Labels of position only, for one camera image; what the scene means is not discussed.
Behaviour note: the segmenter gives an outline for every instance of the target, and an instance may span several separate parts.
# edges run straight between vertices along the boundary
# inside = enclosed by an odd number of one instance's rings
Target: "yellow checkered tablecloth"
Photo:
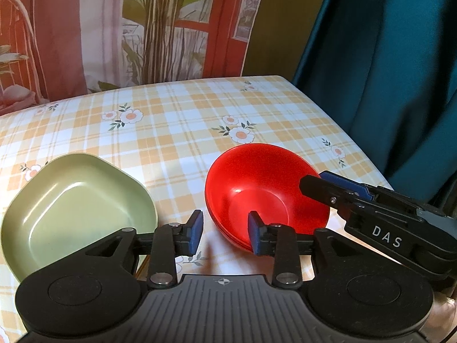
[[[389,187],[360,148],[285,79],[191,80],[86,95],[0,117],[2,216],[47,161],[88,152],[143,183],[160,224],[185,222],[194,209],[204,212],[199,252],[177,258],[179,274],[270,274],[270,258],[256,258],[225,240],[203,194],[206,174],[222,152],[256,142],[285,147],[319,172]],[[343,233],[343,225],[332,212],[328,227]],[[312,277],[309,259],[302,265],[304,277]],[[17,286],[0,254],[0,343],[25,332],[14,306]]]

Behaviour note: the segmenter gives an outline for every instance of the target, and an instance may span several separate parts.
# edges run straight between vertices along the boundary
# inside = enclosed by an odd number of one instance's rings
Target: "ridged gray surface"
[[[321,323],[293,291],[263,276],[186,275],[169,290],[150,292],[117,328],[83,339],[30,333],[20,343],[362,343]],[[426,343],[411,333],[376,343]]]

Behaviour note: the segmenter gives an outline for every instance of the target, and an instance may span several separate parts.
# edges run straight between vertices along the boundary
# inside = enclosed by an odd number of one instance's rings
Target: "bowl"
[[[297,154],[271,144],[243,144],[221,154],[209,169],[205,200],[211,218],[236,246],[251,250],[248,213],[266,224],[281,223],[297,233],[325,227],[330,208],[300,192],[305,175],[319,177]]]
[[[71,153],[49,162],[19,191],[5,212],[1,246],[21,282],[120,228],[154,232],[157,222],[141,183],[97,156]]]

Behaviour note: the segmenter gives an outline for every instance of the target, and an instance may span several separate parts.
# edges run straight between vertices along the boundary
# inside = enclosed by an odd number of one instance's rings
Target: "green bowl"
[[[138,233],[157,227],[146,188],[97,156],[71,153],[44,166],[17,194],[3,219],[1,246],[21,282],[124,227]]]

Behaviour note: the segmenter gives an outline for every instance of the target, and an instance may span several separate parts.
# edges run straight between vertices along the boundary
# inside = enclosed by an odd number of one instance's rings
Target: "red bowl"
[[[312,234],[327,225],[330,208],[301,194],[298,185],[305,175],[319,176],[287,149],[262,143],[234,147],[209,169],[205,184],[209,214],[230,241],[246,250],[251,249],[251,210],[266,224],[287,224],[297,233]]]

